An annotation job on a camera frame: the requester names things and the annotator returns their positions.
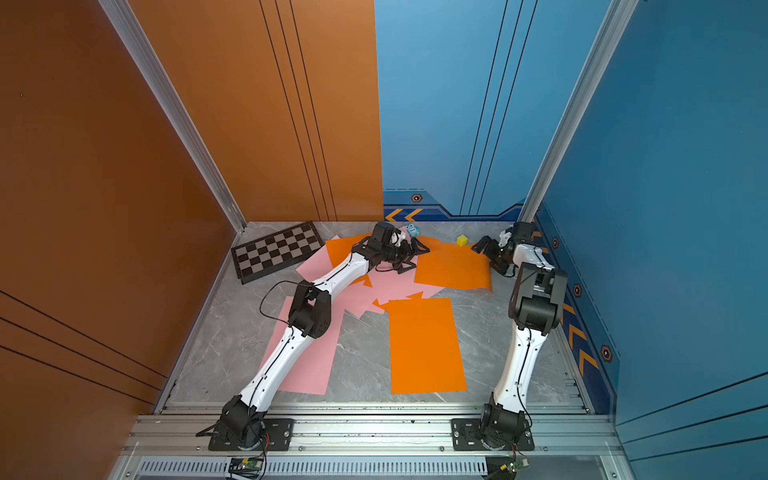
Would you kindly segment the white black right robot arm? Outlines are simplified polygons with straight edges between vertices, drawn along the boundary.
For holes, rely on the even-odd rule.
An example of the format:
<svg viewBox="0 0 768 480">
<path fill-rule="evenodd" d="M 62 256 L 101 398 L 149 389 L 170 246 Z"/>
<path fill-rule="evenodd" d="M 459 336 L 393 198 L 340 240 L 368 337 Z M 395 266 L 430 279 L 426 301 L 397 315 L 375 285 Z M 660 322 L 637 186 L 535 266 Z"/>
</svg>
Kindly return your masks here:
<svg viewBox="0 0 768 480">
<path fill-rule="evenodd" d="M 515 280 L 508 316 L 514 330 L 500 380 L 484 405 L 479 439 L 490 450 L 533 448 L 528 391 L 537 357 L 560 325 L 568 275 L 534 244 L 533 224 L 516 222 L 497 240 L 485 236 L 472 247 L 491 267 Z"/>
</svg>

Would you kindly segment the pink paper underneath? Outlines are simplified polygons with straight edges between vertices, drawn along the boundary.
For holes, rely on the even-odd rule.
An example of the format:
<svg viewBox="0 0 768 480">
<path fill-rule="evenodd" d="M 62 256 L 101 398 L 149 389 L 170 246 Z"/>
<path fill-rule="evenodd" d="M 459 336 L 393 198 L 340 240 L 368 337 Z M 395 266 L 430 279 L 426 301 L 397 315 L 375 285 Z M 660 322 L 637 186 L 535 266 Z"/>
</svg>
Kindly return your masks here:
<svg viewBox="0 0 768 480">
<path fill-rule="evenodd" d="M 327 246 L 322 246 L 297 268 L 297 273 L 306 281 L 313 282 L 334 268 Z"/>
</svg>

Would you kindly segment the left aluminium corner post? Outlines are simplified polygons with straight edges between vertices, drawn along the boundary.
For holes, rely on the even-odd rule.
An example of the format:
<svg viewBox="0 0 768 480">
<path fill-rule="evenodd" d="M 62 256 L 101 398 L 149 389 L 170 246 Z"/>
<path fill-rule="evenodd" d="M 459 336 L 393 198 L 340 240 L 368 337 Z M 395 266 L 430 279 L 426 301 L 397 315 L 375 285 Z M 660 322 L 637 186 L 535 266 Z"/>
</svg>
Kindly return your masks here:
<svg viewBox="0 0 768 480">
<path fill-rule="evenodd" d="M 242 233 L 247 226 L 245 216 L 130 3 L 100 0 L 99 4 L 229 223 Z"/>
</svg>

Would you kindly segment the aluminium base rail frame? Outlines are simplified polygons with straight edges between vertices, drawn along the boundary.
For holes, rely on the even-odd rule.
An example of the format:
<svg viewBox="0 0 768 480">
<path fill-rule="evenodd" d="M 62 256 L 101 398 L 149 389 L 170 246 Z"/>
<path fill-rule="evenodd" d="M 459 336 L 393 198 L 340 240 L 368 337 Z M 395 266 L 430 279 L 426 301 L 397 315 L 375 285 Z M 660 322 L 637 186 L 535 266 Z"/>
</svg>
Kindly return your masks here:
<svg viewBox="0 0 768 480">
<path fill-rule="evenodd" d="M 268 418 L 294 420 L 286 452 L 209 451 L 209 437 L 198 432 L 218 419 L 217 403 L 178 403 L 159 415 L 142 416 L 133 426 L 112 470 L 115 479 L 140 477 L 140 462 L 173 457 L 522 457 L 530 466 L 516 479 L 629 479 L 632 471 L 609 418 L 578 408 L 539 409 L 534 413 L 535 449 L 455 451 L 450 421 L 479 418 L 469 403 L 283 403 Z M 459 479 L 484 476 L 268 476 L 262 479 Z"/>
</svg>

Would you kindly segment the right aluminium corner post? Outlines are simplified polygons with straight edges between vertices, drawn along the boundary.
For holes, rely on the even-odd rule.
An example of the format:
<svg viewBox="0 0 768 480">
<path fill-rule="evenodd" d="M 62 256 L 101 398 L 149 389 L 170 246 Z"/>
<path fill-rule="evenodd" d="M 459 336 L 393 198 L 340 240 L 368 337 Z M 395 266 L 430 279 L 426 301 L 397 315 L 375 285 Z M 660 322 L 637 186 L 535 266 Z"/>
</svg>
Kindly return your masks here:
<svg viewBox="0 0 768 480">
<path fill-rule="evenodd" d="M 615 0 L 610 3 L 526 196 L 519 221 L 533 221 L 638 3 L 638 0 Z"/>
</svg>

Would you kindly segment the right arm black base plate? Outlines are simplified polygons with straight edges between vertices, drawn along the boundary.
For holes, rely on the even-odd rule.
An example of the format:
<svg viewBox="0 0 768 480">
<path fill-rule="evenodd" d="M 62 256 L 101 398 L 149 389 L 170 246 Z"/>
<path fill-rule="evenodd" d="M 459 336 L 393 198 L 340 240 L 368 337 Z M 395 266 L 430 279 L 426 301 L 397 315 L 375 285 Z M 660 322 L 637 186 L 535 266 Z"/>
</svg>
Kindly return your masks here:
<svg viewBox="0 0 768 480">
<path fill-rule="evenodd" d="M 484 425 L 479 418 L 454 418 L 450 424 L 455 451 L 531 452 L 535 449 L 528 420 L 524 420 L 523 427 L 515 431 Z"/>
</svg>

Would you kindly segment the small blue toy box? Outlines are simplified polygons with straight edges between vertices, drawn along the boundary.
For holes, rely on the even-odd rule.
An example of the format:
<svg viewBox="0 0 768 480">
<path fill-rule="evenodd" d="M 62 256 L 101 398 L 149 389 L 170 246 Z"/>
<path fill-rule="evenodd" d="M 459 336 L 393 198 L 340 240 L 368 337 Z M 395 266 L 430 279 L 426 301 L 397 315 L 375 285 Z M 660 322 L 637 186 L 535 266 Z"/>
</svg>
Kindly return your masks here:
<svg viewBox="0 0 768 480">
<path fill-rule="evenodd" d="M 413 223 L 408 224 L 406 226 L 406 229 L 407 229 L 408 234 L 411 237 L 413 237 L 413 238 L 419 237 L 421 235 L 420 229 L 415 224 L 413 224 Z"/>
</svg>

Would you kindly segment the right green circuit board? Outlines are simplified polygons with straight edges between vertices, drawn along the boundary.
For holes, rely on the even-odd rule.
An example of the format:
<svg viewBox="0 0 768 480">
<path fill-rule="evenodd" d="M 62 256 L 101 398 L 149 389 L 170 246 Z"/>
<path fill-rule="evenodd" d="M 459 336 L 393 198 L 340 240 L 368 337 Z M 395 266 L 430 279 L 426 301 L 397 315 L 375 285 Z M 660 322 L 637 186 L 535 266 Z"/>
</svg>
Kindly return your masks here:
<svg viewBox="0 0 768 480">
<path fill-rule="evenodd" d="M 530 466 L 530 460 L 522 457 L 486 457 L 485 480 L 515 480 L 518 473 Z"/>
</svg>

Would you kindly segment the large orange paper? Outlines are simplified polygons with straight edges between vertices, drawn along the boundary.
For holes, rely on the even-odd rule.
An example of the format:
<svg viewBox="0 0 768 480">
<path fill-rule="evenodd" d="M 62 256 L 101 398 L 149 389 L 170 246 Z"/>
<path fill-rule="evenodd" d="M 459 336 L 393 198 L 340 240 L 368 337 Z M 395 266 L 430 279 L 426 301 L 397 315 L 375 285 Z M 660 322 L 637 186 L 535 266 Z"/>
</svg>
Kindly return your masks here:
<svg viewBox="0 0 768 480">
<path fill-rule="evenodd" d="M 417 283 L 469 291 L 492 290 L 489 260 L 469 246 L 445 243 L 430 237 L 418 240 L 429 248 L 419 255 L 415 273 Z"/>
<path fill-rule="evenodd" d="M 466 377 L 448 298 L 393 300 L 389 314 L 392 392 L 463 392 Z"/>
</svg>

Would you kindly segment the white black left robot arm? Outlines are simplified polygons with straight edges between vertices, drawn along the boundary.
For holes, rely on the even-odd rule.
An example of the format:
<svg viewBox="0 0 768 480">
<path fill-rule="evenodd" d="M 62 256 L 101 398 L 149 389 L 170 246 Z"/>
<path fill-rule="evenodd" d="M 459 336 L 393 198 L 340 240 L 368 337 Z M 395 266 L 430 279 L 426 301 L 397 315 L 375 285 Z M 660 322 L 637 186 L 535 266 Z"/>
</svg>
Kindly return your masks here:
<svg viewBox="0 0 768 480">
<path fill-rule="evenodd" d="M 276 348 L 253 379 L 222 408 L 218 421 L 197 433 L 210 438 L 211 451 L 252 451 L 268 448 L 265 417 L 278 388 L 304 351 L 332 324 L 332 302 L 354 281 L 382 263 L 403 274 L 416 267 L 414 258 L 430 252 L 415 237 L 380 221 L 371 234 L 351 247 L 335 268 L 313 281 L 296 284 L 286 328 Z"/>
</svg>

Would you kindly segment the large curved pink paper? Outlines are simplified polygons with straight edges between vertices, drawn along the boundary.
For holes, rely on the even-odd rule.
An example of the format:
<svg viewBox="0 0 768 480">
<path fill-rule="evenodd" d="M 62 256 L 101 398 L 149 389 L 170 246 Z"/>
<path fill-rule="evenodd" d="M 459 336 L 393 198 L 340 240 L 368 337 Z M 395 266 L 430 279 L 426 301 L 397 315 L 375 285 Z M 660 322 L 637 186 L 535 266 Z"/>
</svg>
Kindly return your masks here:
<svg viewBox="0 0 768 480">
<path fill-rule="evenodd" d="M 301 354 L 278 388 L 281 392 L 325 395 L 331 376 L 344 309 L 332 307 L 329 329 Z"/>
</svg>

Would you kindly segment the left green circuit board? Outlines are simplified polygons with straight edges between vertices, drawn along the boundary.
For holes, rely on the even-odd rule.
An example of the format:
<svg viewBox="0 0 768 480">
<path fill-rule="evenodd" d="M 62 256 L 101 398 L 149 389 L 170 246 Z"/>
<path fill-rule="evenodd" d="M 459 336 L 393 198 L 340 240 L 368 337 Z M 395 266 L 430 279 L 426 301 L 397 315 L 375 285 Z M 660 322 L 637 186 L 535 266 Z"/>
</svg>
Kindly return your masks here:
<svg viewBox="0 0 768 480">
<path fill-rule="evenodd" d="M 264 457 L 242 457 L 230 460 L 227 475 L 229 479 L 262 479 L 266 472 L 266 459 Z"/>
</svg>

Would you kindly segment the green circuit board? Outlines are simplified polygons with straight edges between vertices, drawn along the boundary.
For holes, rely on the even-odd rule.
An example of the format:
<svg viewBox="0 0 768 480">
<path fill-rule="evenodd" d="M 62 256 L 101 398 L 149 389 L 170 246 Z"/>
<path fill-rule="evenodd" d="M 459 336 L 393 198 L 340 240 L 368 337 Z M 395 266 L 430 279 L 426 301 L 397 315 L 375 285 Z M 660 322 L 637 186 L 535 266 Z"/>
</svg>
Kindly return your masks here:
<svg viewBox="0 0 768 480">
<path fill-rule="evenodd" d="M 230 460 L 227 475 L 229 479 L 262 479 L 266 472 L 266 459 L 264 457 L 242 457 Z"/>
<path fill-rule="evenodd" d="M 522 457 L 486 457 L 485 480 L 515 480 L 518 473 L 530 466 L 530 460 Z"/>
</svg>

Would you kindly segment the ventilation grille strip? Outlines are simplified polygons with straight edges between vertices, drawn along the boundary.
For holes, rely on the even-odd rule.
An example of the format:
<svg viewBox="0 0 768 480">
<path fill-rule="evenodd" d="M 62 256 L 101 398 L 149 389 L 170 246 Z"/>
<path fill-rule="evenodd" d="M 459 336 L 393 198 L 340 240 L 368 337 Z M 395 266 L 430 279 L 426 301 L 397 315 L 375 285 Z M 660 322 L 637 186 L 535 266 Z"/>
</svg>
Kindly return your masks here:
<svg viewBox="0 0 768 480">
<path fill-rule="evenodd" d="M 150 456 L 136 474 L 151 478 L 225 479 L 233 460 L 228 457 Z M 268 476 L 484 476 L 484 457 L 272 457 Z"/>
</svg>

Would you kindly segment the orange paper front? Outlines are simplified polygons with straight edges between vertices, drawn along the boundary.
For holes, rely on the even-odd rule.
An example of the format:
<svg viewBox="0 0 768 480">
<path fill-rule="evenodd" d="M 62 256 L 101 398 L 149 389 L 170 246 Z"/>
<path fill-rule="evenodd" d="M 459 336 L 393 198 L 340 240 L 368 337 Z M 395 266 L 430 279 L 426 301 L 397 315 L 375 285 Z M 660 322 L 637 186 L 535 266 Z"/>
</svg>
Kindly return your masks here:
<svg viewBox="0 0 768 480">
<path fill-rule="evenodd" d="M 361 283 L 365 287 L 373 287 L 369 276 L 370 262 L 363 254 L 354 251 L 354 247 L 363 245 L 368 237 L 369 234 L 364 234 L 333 239 L 325 244 L 334 272 L 339 271 L 335 280 L 341 278 L 348 285 Z"/>
</svg>

